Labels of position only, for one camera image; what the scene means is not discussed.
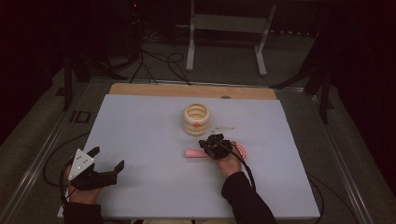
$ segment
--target pink toy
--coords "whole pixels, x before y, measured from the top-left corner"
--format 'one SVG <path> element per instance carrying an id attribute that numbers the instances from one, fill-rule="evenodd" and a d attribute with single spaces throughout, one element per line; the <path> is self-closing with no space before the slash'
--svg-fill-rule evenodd
<path id="1" fill-rule="evenodd" d="M 242 158 L 245 160 L 247 157 L 247 152 L 245 151 L 245 149 L 239 144 L 236 144 L 236 148 L 238 149 Z M 186 158 L 205 158 L 205 157 L 208 157 L 208 156 L 202 150 L 186 149 Z"/>

